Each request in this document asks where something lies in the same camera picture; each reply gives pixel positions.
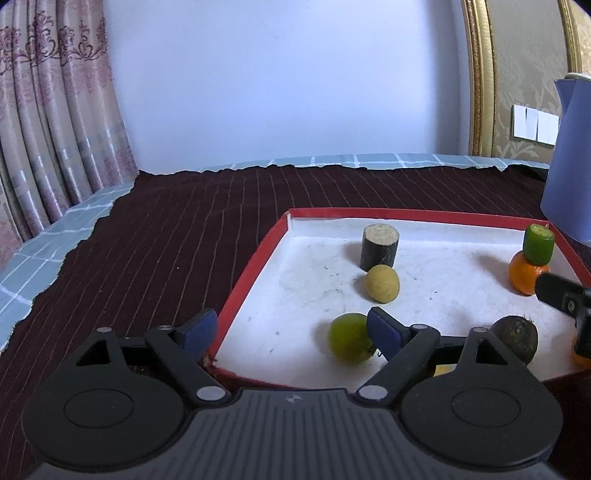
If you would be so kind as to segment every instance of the gold picture frame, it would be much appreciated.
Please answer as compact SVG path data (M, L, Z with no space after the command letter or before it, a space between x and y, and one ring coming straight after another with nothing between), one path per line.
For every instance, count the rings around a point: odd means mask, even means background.
M495 143L497 74L486 0L462 0L470 67L469 154L491 157Z
M569 0L558 0L558 8L562 17L564 28L564 41L566 42L566 60L569 72L582 73L583 63L581 61L581 48L579 45L579 34L577 25L573 18Z

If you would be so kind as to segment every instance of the green lime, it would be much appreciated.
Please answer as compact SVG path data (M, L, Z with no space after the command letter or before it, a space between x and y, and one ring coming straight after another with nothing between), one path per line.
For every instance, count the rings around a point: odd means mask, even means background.
M327 341L333 355L349 364L365 362L376 351L368 336L367 317L362 313L345 313L335 318Z

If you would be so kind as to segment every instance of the dark red blanket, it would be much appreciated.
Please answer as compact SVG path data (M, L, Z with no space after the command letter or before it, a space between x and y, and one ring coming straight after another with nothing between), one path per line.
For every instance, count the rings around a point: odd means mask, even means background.
M220 311L269 228L292 207L391 207L543 218L543 183L520 167L394 171L267 167L219 173L141 173L130 194L70 252L0 356L0 479L34 462L23 403L98 326L140 335L204 307ZM591 252L576 245L587 265ZM569 478L591 477L591 381L549 384L564 409L552 457Z

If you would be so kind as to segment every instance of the red box rim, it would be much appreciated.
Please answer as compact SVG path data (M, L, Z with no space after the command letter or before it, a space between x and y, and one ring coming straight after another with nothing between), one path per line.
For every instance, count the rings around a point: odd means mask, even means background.
M484 215L481 213L437 212L433 210L407 210L385 208L294 208L285 212L269 230L249 260L218 317L217 336L211 344L207 357L207 371L218 381L227 385L249 388L290 388L285 385L269 384L238 375L215 366L215 357L232 322L250 292L256 278L271 257L281 238L287 233L288 218L372 218L384 220L413 220L417 222L452 223L457 225L488 226L525 230L532 223L548 226L556 236L556 244L564 254L574 273L585 287L591 286L591 273L564 235L546 220Z

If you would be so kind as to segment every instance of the bed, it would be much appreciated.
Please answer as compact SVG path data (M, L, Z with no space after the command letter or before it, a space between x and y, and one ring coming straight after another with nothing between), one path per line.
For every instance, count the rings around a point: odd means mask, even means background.
M110 326L119 336L134 336L151 325L182 323L204 307L219 312L287 209L389 207L543 218L544 183L535 171L544 168L443 155L306 157L165 176L141 172L133 188L95 194L23 245L0 277L0 333L12 332L9 342L0 338L6 343L0 478L22 478L33 465L19 423L24 401L93 329ZM590 249L572 244L591 266ZM591 474L591 465L580 461L591 431L591 420L580 412L591 406L578 393L589 377L547 384L564 408L551 462L569 478Z

